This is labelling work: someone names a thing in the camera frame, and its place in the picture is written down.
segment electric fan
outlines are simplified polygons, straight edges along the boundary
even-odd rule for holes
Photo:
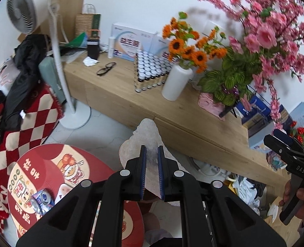
[[[43,21],[49,18],[50,37],[57,73],[62,84],[66,101],[65,115],[60,120],[62,126],[77,129],[85,125],[91,115],[91,108],[78,100],[72,99],[67,87],[60,57],[57,34],[57,0],[7,0],[7,12],[15,28],[23,34],[30,34]]]

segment eyeglasses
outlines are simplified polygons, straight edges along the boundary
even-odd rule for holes
[[[115,62],[108,63],[105,68],[99,70],[96,74],[97,76],[104,76],[107,72],[109,72],[116,65]]]

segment red tablecloth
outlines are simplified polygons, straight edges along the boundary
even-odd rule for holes
[[[63,187],[74,188],[84,179],[103,181],[111,174],[113,171],[106,164],[76,147],[46,144],[31,149],[14,166],[7,187],[10,213],[18,236],[41,218],[29,203],[31,194],[47,189],[56,200]],[[141,247],[144,225],[138,204],[125,202],[123,217],[122,246]]]

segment wooden countertop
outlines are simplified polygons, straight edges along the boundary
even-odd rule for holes
[[[179,99],[174,102],[163,98],[161,87],[137,93],[134,90],[132,62],[120,58],[108,59],[106,54],[102,54],[99,58],[100,63],[92,67],[86,67],[82,63],[85,57],[86,55],[83,54],[71,64],[66,64],[66,77],[74,76],[98,86],[103,91],[122,98],[128,104],[142,108],[149,114],[206,140],[210,144],[221,148],[225,153],[233,155],[233,160],[229,160],[229,163],[235,163],[236,157],[238,157],[245,159],[247,163],[250,162],[260,166],[263,171],[272,176],[270,178],[273,179],[269,183],[279,181],[281,184],[285,184],[288,180],[284,170],[274,172],[269,167],[264,154],[249,149],[247,129],[241,125],[240,119],[235,118],[232,114],[227,114],[225,121],[221,121],[201,109],[197,104],[199,92],[191,86],[188,85]],[[117,65],[105,76],[97,76],[96,72],[109,62],[116,62]]]

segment checkered blanket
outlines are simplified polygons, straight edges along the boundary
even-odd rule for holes
[[[21,129],[5,132],[0,145],[0,232],[3,220],[9,217],[7,182],[18,159],[33,147],[41,145],[51,134],[62,109],[46,84],[39,84],[31,93]]]

